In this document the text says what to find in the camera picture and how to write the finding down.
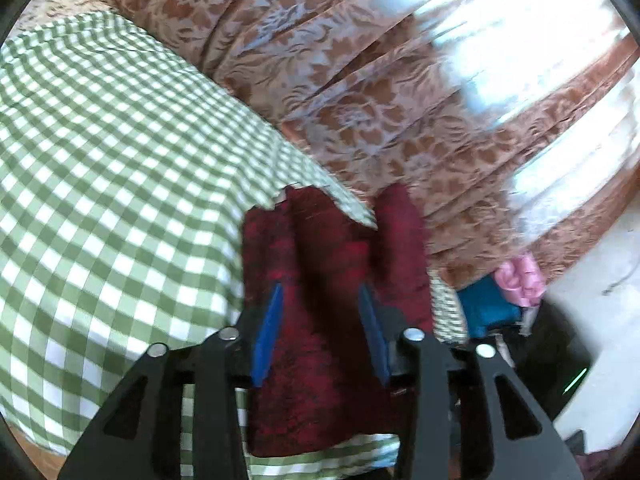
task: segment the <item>white wall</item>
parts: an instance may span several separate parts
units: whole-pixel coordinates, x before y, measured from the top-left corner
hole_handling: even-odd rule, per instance
[[[563,438],[584,430],[589,452],[618,444],[640,411],[640,268],[603,294],[639,262],[640,194],[602,240],[548,288],[548,298],[562,307],[595,355],[555,422]]]

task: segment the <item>checkered bedsheet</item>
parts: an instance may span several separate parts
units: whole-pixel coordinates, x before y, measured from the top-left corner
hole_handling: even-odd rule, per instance
[[[179,348],[242,305],[244,212],[287,184],[364,206],[246,106],[112,12],[0,51],[0,410],[66,454],[153,342]],[[182,473],[191,468],[185,392]],[[246,420],[239,392],[239,417]],[[389,435],[248,456],[254,478],[341,478],[395,460]]]

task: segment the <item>metal screw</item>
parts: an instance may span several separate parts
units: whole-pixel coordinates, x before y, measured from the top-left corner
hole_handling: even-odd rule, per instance
[[[495,348],[491,345],[481,344],[476,346],[476,354],[485,359],[491,359],[495,355]]]
[[[166,354],[167,347],[162,343],[153,343],[149,348],[146,349],[146,353],[148,353],[151,357],[161,357]]]
[[[406,328],[404,332],[402,332],[402,335],[404,335],[404,338],[408,341],[418,342],[424,339],[424,332],[419,328]]]
[[[218,336],[222,341],[235,341],[240,336],[238,329],[232,326],[227,326],[218,332]]]

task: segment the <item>green light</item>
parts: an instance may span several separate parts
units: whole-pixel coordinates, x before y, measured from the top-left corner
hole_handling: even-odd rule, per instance
[[[575,384],[575,383],[577,383],[577,382],[580,380],[580,378],[581,378],[585,373],[587,373],[587,368],[583,369],[583,370],[578,374],[578,376],[577,376],[573,381],[571,381],[571,384],[569,384],[569,386],[567,386],[567,387],[564,389],[564,392],[562,392],[562,394],[564,395],[564,394],[565,394],[565,393],[567,393],[571,388],[573,388],[573,387],[574,387],[574,384]]]

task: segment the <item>wooden floor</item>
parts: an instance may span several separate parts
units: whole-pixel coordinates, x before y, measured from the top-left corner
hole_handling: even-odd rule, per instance
[[[15,428],[11,428],[11,431],[20,446],[22,446],[22,449],[27,453],[27,456],[47,478],[47,480],[56,480],[56,478],[58,478],[60,468],[63,463],[65,463],[65,457],[44,451],[43,449],[34,446],[19,430],[16,430]]]

